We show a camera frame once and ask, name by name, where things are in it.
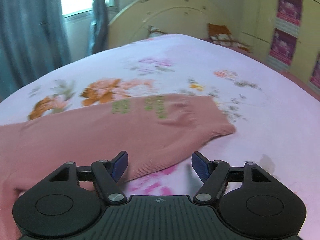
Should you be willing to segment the tied blue-grey curtain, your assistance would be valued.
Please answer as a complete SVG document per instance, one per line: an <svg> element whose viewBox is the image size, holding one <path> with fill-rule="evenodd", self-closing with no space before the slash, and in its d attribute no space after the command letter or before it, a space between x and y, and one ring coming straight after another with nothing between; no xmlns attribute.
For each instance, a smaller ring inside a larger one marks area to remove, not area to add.
<svg viewBox="0 0 320 240"><path fill-rule="evenodd" d="M93 55L105 50L108 38L108 8L105 0L93 0L88 52Z"/></svg>

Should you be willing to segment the pink knit sweater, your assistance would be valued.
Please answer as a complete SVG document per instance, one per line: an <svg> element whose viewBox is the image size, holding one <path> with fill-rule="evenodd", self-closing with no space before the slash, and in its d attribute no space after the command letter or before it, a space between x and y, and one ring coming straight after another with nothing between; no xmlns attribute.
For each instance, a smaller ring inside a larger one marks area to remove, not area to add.
<svg viewBox="0 0 320 240"><path fill-rule="evenodd" d="M129 155L124 180L184 161L235 127L210 96L164 94L128 98L1 126L1 239L18 239L12 207L68 161L87 166Z"/></svg>

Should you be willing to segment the floral pink bed sheet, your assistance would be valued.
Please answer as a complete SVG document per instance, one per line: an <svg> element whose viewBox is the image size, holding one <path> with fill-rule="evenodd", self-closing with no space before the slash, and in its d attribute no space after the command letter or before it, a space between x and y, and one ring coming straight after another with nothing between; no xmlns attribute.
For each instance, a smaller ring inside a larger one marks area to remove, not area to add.
<svg viewBox="0 0 320 240"><path fill-rule="evenodd" d="M234 50L163 35L54 70L1 102L1 126L128 98L210 96L235 127L199 150L231 166L254 162L306 205L302 239L319 239L319 101L283 75ZM191 156L120 180L130 195L190 195L201 186Z"/></svg>

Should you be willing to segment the white patterned pillow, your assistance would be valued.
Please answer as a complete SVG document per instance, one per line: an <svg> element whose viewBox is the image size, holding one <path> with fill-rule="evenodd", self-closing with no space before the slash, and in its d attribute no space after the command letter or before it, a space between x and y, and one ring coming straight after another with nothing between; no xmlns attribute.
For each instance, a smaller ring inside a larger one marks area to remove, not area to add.
<svg viewBox="0 0 320 240"><path fill-rule="evenodd" d="M148 39L160 37L162 35L167 35L167 33L154 27L153 25L150 25L148 27L148 36L147 36Z"/></svg>

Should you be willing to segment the lower pink poster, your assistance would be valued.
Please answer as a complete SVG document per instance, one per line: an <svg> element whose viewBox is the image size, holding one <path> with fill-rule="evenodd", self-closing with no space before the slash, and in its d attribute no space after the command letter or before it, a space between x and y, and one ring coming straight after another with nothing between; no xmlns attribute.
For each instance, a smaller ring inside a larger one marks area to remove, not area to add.
<svg viewBox="0 0 320 240"><path fill-rule="evenodd" d="M308 86L317 94L320 93L320 54L317 55L315 66L308 81Z"/></svg>

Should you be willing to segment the middle pink poster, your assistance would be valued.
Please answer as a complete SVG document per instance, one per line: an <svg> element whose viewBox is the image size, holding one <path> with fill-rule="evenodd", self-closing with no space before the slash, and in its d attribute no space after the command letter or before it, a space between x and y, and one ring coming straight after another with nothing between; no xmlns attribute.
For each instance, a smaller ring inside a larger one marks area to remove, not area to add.
<svg viewBox="0 0 320 240"><path fill-rule="evenodd" d="M297 38L295 36L275 28L266 58L267 65L279 72L288 71L295 53L296 44Z"/></svg>

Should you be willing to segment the cream wooden headboard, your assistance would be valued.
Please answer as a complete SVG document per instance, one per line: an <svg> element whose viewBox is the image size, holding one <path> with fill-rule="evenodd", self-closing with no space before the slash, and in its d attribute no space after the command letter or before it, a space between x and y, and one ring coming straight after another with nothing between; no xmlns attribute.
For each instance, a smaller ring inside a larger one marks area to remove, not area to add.
<svg viewBox="0 0 320 240"><path fill-rule="evenodd" d="M148 37L150 26L167 34L207 38L207 24L225 25L236 35L238 24L211 0L136 0L108 25L108 48Z"/></svg>

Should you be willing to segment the orange patterned pillow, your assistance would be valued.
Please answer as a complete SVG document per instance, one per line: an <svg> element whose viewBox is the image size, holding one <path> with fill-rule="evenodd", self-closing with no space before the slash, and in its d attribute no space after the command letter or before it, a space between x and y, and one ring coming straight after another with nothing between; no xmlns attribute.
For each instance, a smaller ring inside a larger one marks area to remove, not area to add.
<svg viewBox="0 0 320 240"><path fill-rule="evenodd" d="M234 49L240 49L248 53L251 52L250 46L245 43L241 43L237 39L235 39L233 34L227 28L226 25L208 23L207 29L208 36L213 42L213 44Z"/></svg>

